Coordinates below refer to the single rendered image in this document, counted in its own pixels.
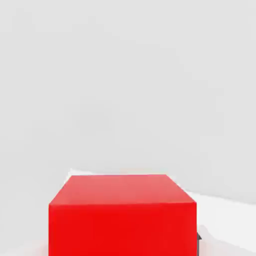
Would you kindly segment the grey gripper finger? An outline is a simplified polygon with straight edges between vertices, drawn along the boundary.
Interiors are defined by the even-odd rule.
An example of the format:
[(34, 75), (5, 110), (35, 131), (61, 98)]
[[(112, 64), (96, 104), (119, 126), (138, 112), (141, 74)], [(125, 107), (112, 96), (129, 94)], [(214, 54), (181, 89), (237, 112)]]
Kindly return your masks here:
[(215, 239), (203, 225), (199, 226), (198, 233), (201, 237), (199, 256), (256, 256), (256, 252)]

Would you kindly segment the small red cube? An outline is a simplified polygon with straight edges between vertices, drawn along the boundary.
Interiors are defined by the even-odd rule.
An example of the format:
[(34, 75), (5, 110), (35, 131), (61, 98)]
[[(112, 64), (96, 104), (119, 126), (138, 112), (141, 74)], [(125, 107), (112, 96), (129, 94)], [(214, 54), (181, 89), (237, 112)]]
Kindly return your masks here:
[(163, 174), (73, 175), (48, 206), (48, 256), (199, 256), (197, 203)]

